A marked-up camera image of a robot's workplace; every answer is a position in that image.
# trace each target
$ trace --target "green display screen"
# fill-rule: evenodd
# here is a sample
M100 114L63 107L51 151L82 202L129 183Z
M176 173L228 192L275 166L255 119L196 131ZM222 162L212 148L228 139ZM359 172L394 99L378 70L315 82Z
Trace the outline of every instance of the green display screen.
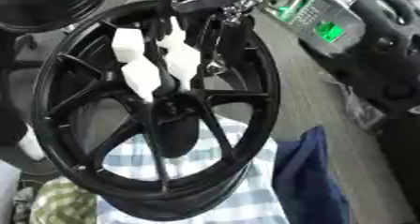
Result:
M344 34L343 28L333 22L321 22L315 27L315 31L320 38L329 43L335 41Z

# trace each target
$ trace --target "black wheel rim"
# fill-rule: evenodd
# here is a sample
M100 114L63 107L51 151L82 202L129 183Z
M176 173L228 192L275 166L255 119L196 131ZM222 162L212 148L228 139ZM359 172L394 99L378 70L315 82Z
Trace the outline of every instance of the black wheel rim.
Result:
M104 170L100 166L100 160L119 143L145 129L153 149L153 142L158 142L158 137L153 134L155 132L155 124L151 121L153 116L151 112L147 112L151 106L141 105L124 82L115 78L120 75L119 68L98 69L84 61L81 56L85 54L83 53L85 47L98 39L107 38L108 41L112 39L117 26L154 20L157 17L158 4L159 1L145 1L108 10L81 24L76 31L66 37L39 73L35 88L33 121L47 156L74 183L101 195L115 207L137 217L175 220L198 215L222 202L234 191L245 177L251 159L262 149L277 120L280 90L275 62L263 42L253 33L249 37L249 46L244 55L244 58L251 60L252 68L234 67L236 72L244 74L241 78L248 90L195 88L188 93L172 95L172 98L184 102L198 113L212 130L222 150L223 158L219 162L196 174L170 180L157 148L152 152L155 156L159 181L132 180ZM56 90L56 82L60 79L60 74L68 71L67 68L70 67L68 63L78 68L83 75L90 76L95 82L76 92L71 98L57 101L60 99L57 96L60 95ZM252 88L247 83L247 78L244 78L246 75L259 76L257 83L260 90L249 90ZM105 143L92 152L93 155L86 155L71 137L65 117L78 106L105 97L117 99L133 118L120 126ZM252 105L253 114L243 138L232 148L211 107L236 102ZM148 120L147 125L140 126L139 118L141 122ZM194 197L197 200L194 208L188 210L169 208L182 201L191 202ZM154 212L136 212L132 210L133 208L128 210L127 205L121 203L138 203L139 206L151 203L151 206L155 207L158 203L160 210L171 211L164 212L155 208Z

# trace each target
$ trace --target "blue checkered cloth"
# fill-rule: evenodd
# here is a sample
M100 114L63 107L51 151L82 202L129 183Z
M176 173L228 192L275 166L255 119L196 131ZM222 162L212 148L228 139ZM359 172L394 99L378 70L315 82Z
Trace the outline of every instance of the blue checkered cloth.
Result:
M228 118L218 121L231 143L238 143L247 126ZM100 224L288 224L271 182L278 145L267 141L255 156L246 179L227 200L198 216L173 221L156 222L125 214L101 197L97 197L97 223ZM200 124L200 138L193 150L183 157L165 159L171 178L180 178L206 169L221 159L220 148L211 131ZM158 174L150 149L143 135L137 135L113 149L104 160L104 168L126 178L156 181Z

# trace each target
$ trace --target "wheel spoke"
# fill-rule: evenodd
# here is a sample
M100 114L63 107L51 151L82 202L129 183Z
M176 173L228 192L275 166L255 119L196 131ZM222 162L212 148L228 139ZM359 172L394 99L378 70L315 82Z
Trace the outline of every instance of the wheel spoke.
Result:
M89 154L89 160L93 163L94 169L98 170L102 168L104 158L112 151L113 148L117 147L119 144L134 135L142 132L142 125L133 121L131 118L128 118L113 134L111 134L110 137L108 137Z
M71 62L74 65L77 65L77 67L79 69L81 69L84 72L87 72L88 74L94 76L95 78L100 78L100 76L102 75L102 72L97 69L96 67L93 67L92 65L84 62L82 59L70 55L70 54L66 54L66 53L59 53L58 54L58 59L61 60L62 62Z
M113 37L113 35L115 34L116 29L118 29L118 26L111 23L110 21L107 20L101 20L99 21L99 24L101 27L104 27L106 29L105 34L107 34L107 36Z
M113 84L111 82L94 82L89 84L82 91L76 93L75 95L64 100L60 104L53 107L48 112L48 117L56 118L62 114L69 114L70 112L76 110L77 108L97 100L106 95L106 92L111 90Z
M211 106L247 103L253 107L258 107L268 100L268 95L265 93L244 90L205 90L204 93Z
M208 126L220 145L222 156L225 158L233 157L231 143L205 98L201 98L200 95L186 94L181 96L181 101L192 108Z
M161 183L162 191L167 191L169 188L169 175L163 162L163 156L160 152L160 146L162 141L158 133L158 122L154 116L154 106L151 104L143 104L141 108L137 111L133 119L141 123L144 127L144 138L149 145L149 148L152 152L153 159L155 161L155 166L157 169L157 175L159 176L159 181Z

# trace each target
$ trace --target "white cloth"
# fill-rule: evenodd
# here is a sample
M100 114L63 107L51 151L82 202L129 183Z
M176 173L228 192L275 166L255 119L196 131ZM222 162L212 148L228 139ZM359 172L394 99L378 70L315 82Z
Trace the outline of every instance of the white cloth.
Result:
M9 224L21 171L0 160L0 224Z

